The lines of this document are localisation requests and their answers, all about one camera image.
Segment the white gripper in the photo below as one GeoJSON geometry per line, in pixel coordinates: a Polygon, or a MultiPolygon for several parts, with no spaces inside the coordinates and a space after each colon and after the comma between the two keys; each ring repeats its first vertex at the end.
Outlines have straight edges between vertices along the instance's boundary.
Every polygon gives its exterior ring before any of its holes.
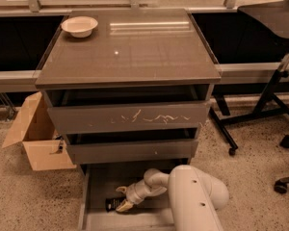
{"type": "Polygon", "coordinates": [[[126,193],[126,199],[124,199],[116,208],[118,213],[126,212],[133,208],[134,204],[138,205],[142,203],[148,196],[148,186],[144,180],[131,184],[128,188],[126,186],[120,186],[116,188],[118,193],[126,193]]]}

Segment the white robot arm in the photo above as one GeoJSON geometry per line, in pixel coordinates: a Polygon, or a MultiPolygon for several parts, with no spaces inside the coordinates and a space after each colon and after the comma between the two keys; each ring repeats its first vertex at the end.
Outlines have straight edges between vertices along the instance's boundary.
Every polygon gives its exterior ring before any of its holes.
{"type": "Polygon", "coordinates": [[[170,173],[150,168],[144,178],[117,192],[125,198],[116,207],[123,213],[147,197],[168,193],[176,231],[223,231],[216,213],[225,207],[229,191],[225,183],[196,167],[181,165],[170,173]]]}

